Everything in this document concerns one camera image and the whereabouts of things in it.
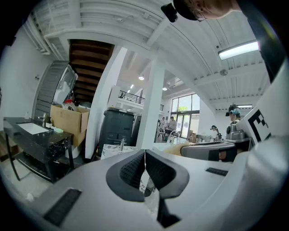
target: glass door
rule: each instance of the glass door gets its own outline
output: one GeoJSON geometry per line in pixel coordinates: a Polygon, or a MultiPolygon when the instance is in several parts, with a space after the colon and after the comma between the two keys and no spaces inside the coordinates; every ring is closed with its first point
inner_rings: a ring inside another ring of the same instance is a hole
{"type": "Polygon", "coordinates": [[[191,115],[183,115],[181,137],[184,139],[186,139],[188,136],[190,118],[191,118],[191,115]]]}
{"type": "Polygon", "coordinates": [[[183,119],[183,115],[178,115],[177,116],[177,131],[179,132],[179,131],[181,131],[181,129],[182,129],[182,119],[183,119]]]}

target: white pillar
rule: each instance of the white pillar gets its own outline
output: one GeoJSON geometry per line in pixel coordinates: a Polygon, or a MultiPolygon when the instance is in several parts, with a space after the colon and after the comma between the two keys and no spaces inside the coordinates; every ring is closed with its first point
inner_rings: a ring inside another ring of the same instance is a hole
{"type": "Polygon", "coordinates": [[[104,111],[113,85],[116,85],[127,49],[117,46],[108,61],[100,78],[93,97],[86,131],[85,158],[91,158],[98,144],[100,130],[104,119],[104,111]]]}
{"type": "Polygon", "coordinates": [[[165,63],[164,52],[159,50],[158,55],[152,62],[149,75],[149,84],[136,142],[138,149],[149,149],[153,147],[162,99],[165,63]]]}

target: bottle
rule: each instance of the bottle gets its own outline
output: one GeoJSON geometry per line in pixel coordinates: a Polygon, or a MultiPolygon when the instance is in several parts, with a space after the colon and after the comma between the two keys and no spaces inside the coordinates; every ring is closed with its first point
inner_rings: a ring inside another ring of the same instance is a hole
{"type": "Polygon", "coordinates": [[[24,119],[29,120],[29,113],[28,113],[28,111],[26,112],[24,119]]]}
{"type": "Polygon", "coordinates": [[[46,127],[47,127],[47,128],[51,128],[51,127],[52,127],[51,117],[48,117],[48,118],[47,118],[46,127]]]}

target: gray cloth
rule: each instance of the gray cloth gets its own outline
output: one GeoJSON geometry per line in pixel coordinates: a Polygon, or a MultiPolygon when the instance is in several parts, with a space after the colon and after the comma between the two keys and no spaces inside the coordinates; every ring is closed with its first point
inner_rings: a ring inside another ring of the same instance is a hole
{"type": "Polygon", "coordinates": [[[168,128],[171,130],[176,130],[177,129],[177,122],[175,120],[171,120],[168,124],[168,128]]]}

